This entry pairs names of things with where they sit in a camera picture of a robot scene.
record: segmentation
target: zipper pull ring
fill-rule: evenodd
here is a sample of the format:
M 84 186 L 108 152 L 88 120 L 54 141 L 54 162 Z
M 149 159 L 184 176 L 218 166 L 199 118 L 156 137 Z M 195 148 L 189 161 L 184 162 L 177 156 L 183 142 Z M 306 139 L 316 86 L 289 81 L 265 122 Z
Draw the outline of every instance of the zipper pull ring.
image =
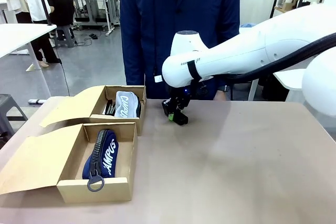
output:
M 90 179 L 88 181 L 88 189 L 90 191 L 94 192 L 94 193 L 97 192 L 97 191 L 100 191 L 103 188 L 104 184 L 105 184 L 104 179 L 101 176 L 98 175 L 98 171 L 97 170 L 95 170 L 95 171 L 96 171 L 96 175 L 95 176 L 92 176 L 92 174 L 90 172 Z M 99 181 L 101 181 L 101 186 L 98 189 L 93 189 L 91 187 L 91 185 L 95 184 L 95 183 L 97 183 Z

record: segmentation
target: navy blue pencil case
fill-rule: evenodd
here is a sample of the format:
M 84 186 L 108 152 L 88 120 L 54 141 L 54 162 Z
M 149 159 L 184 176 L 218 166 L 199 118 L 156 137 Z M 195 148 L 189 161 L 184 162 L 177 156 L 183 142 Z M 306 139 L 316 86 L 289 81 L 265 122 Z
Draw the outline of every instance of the navy blue pencil case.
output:
M 83 179 L 88 179 L 88 189 L 92 192 L 100 191 L 104 186 L 104 178 L 114 178 L 119 144 L 112 130 L 101 130 L 98 133 L 92 154 L 83 169 Z M 98 189 L 92 184 L 101 181 Z

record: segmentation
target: gray chair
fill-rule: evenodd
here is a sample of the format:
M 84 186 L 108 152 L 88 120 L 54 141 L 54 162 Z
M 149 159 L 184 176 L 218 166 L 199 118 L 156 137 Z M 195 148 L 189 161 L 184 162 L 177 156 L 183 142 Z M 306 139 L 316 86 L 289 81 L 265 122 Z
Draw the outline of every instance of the gray chair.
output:
M 73 38 L 71 37 L 70 29 L 71 29 L 70 25 L 58 26 L 56 28 L 56 34 L 55 34 L 55 46 L 56 47 L 58 47 L 58 45 L 74 47 L 75 44 L 77 44 L 75 36 L 73 36 Z M 60 38 L 58 36 L 58 31 L 62 31 L 64 33 L 65 39 L 64 37 Z
M 7 116 L 8 111 L 16 107 L 21 113 L 21 116 Z M 13 97 L 10 94 L 0 94 L 0 135 L 7 136 L 9 140 L 14 134 L 14 130 L 10 125 L 9 121 L 27 121 L 25 113 L 14 101 Z

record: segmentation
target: person's hand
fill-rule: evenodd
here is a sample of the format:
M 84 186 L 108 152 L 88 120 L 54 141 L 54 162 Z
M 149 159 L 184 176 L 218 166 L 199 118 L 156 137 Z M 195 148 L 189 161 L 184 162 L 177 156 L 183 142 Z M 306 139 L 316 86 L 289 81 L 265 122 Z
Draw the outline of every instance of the person's hand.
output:
M 217 90 L 214 101 L 226 101 L 226 94 L 221 90 Z

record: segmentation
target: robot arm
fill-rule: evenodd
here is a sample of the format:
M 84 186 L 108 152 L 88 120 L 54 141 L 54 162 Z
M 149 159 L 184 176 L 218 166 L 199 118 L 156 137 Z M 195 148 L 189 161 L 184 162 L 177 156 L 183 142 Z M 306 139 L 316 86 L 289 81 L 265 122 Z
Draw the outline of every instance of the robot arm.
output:
M 336 7 L 332 6 L 302 7 L 267 20 L 211 49 L 203 44 L 196 32 L 176 34 L 171 56 L 162 67 L 162 78 L 170 86 L 171 92 L 171 99 L 163 102 L 166 115 L 178 124 L 187 123 L 181 110 L 192 98 L 195 84 L 205 78 L 218 75 L 225 77 L 228 74 L 234 74 L 237 79 L 239 76 L 252 78 L 256 76 L 252 73 L 280 71 L 316 55 L 319 56 L 307 69 L 303 93 L 313 107 L 331 114 L 330 109 L 324 110 L 315 98 L 310 98 L 312 91 L 307 91 L 307 85 L 312 84 L 307 83 L 317 81 L 326 88 L 324 93 L 330 99 L 320 100 L 321 103 L 328 102 L 331 105 L 332 101 L 336 101 L 335 84 L 327 83 L 328 78 L 325 77 L 328 73 L 328 77 L 335 80 L 336 75 L 335 60 L 331 61 L 330 56 L 336 47 L 336 24 L 332 22 L 335 15 Z M 328 66 L 329 61 L 333 63 L 332 66 Z M 315 78 L 313 72 L 324 75 Z

